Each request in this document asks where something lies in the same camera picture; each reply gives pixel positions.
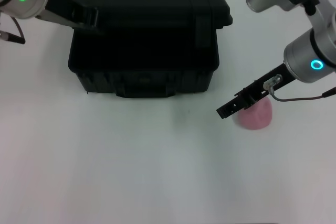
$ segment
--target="cable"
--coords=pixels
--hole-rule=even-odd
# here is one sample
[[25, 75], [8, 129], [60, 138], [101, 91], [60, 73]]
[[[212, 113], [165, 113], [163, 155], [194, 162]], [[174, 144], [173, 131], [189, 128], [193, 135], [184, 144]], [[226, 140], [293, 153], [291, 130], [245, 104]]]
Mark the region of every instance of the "cable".
[[21, 38], [24, 39], [25, 36], [23, 35], [23, 31], [22, 31], [22, 29], [21, 29], [21, 27], [20, 27], [19, 22], [16, 20], [16, 18], [14, 18], [14, 17], [12, 17], [12, 16], [11, 16], [11, 19], [12, 19], [13, 22], [15, 23], [15, 25], [16, 25], [16, 27], [17, 27], [19, 33], [20, 33]]
[[336, 87], [328, 90], [327, 92], [323, 93], [322, 95], [318, 97], [305, 97], [305, 98], [291, 98], [291, 99], [280, 99], [275, 96], [274, 88], [269, 89], [269, 94], [277, 101], [279, 102], [293, 102], [293, 101], [311, 101], [311, 100], [318, 100], [322, 98], [327, 98], [332, 95], [336, 94]]
[[4, 41], [18, 43], [18, 44], [24, 44], [24, 43], [26, 43], [26, 39], [25, 39], [23, 31], [22, 31], [22, 29], [20, 27], [20, 24], [18, 23], [18, 21], [16, 20], [16, 18], [11, 17], [11, 19], [13, 20], [14, 24], [16, 25], [16, 27], [17, 27], [17, 29], [18, 29], [18, 31], [20, 33], [20, 36], [17, 36], [17, 35], [8, 33], [6, 31], [1, 31], [0, 30], [0, 39], [4, 40]]

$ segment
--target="white table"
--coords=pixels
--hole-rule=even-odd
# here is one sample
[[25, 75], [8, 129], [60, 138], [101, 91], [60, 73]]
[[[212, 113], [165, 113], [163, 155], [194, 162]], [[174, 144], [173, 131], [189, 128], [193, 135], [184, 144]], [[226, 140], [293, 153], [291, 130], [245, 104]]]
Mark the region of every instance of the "white table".
[[[26, 45], [0, 41], [0, 223], [336, 223], [336, 98], [272, 100], [260, 131], [216, 113], [310, 23], [301, 8], [227, 2], [234, 24], [217, 33], [209, 90], [168, 99], [87, 95], [67, 66], [72, 29], [20, 20]], [[15, 31], [6, 17], [2, 29]], [[278, 96], [320, 95], [335, 80]]]

